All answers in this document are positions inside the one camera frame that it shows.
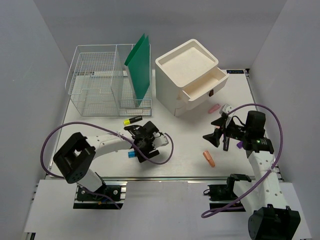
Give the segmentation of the blue highlighter marker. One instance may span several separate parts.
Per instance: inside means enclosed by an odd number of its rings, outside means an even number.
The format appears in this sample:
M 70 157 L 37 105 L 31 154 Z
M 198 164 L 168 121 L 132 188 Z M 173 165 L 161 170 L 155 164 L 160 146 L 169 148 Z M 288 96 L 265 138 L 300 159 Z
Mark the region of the blue highlighter marker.
M 135 151 L 129 151 L 128 152 L 128 158 L 135 158 L 137 156 Z

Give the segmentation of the yellow highlighter marker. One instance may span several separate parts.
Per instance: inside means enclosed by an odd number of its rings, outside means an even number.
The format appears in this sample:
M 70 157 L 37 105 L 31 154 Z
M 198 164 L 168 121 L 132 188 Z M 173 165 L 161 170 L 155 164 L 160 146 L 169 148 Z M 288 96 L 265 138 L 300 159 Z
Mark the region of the yellow highlighter marker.
M 123 121 L 123 124 L 125 126 L 127 126 L 127 125 L 130 125 L 130 124 L 137 123 L 137 122 L 141 121 L 142 119 L 143 119 L 143 117 L 141 115 L 135 116 L 135 117 L 131 117 L 131 118 L 125 119 Z

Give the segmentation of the white top drawer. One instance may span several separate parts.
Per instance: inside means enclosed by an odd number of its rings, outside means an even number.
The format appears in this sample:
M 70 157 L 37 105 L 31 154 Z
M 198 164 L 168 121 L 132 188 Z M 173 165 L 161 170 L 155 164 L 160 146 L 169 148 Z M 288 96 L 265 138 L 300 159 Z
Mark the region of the white top drawer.
M 187 111 L 194 109 L 220 91 L 229 78 L 229 74 L 215 67 L 189 83 L 182 89 L 180 98 Z

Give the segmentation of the white drawer cabinet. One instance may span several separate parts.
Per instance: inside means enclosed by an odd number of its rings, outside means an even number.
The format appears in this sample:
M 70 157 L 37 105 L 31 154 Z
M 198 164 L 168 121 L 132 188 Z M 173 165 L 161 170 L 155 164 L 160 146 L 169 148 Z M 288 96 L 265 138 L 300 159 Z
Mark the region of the white drawer cabinet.
M 174 116 L 184 112 L 181 93 L 215 68 L 219 60 L 198 40 L 190 39 L 155 60 L 157 100 Z

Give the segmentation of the green plastic folder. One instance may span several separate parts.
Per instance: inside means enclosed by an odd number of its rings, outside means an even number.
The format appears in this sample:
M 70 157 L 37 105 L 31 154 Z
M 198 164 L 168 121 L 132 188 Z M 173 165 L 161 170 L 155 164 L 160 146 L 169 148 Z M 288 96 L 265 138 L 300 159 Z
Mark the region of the green plastic folder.
M 150 43 L 143 34 L 127 56 L 124 67 L 138 108 L 150 86 Z

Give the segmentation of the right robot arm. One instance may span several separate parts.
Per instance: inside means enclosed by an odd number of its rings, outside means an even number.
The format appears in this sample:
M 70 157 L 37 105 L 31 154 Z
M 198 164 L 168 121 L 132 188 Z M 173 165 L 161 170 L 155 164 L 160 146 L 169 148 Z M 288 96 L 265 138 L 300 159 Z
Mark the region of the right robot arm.
M 227 211 L 243 208 L 248 214 L 248 233 L 252 240 L 291 240 L 301 222 L 300 213 L 288 205 L 277 172 L 276 158 L 270 139 L 265 137 L 266 115 L 250 110 L 246 121 L 236 124 L 228 112 L 211 122 L 215 130 L 203 138 L 215 147 L 223 138 L 223 149 L 229 140 L 242 142 L 256 182 L 248 175 L 232 173 L 226 184 L 212 184 L 204 192 L 212 202 L 232 202 Z

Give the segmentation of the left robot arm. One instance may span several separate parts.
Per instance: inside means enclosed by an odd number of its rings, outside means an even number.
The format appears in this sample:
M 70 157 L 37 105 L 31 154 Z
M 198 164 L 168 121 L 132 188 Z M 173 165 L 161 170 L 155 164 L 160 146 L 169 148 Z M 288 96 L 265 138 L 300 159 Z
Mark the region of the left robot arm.
M 146 158 L 159 155 L 158 148 L 167 144 L 167 137 L 151 121 L 144 126 L 125 126 L 120 131 L 100 136 L 86 137 L 76 132 L 55 153 L 53 162 L 67 183 L 77 183 L 99 200 L 105 196 L 106 187 L 101 177 L 90 169 L 95 158 L 136 146 L 135 154 L 142 163 Z

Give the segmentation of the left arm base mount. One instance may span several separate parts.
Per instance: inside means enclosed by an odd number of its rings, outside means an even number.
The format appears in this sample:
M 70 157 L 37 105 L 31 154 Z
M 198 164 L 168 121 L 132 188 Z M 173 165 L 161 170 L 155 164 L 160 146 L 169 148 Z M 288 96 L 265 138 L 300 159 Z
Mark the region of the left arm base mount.
M 77 185 L 73 209 L 79 210 L 120 210 L 127 192 L 125 181 L 105 181 L 95 194 Z

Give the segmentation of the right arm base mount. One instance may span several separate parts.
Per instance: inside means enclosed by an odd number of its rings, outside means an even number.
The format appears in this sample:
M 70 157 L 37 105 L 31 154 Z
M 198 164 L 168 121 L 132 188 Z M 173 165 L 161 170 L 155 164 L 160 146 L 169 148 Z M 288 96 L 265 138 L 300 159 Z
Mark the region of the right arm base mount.
M 208 188 L 203 191 L 203 194 L 209 197 L 210 210 L 222 208 L 224 205 L 237 199 L 233 189 L 235 182 L 239 181 L 252 182 L 248 175 L 233 173 L 227 178 L 225 184 L 208 185 Z

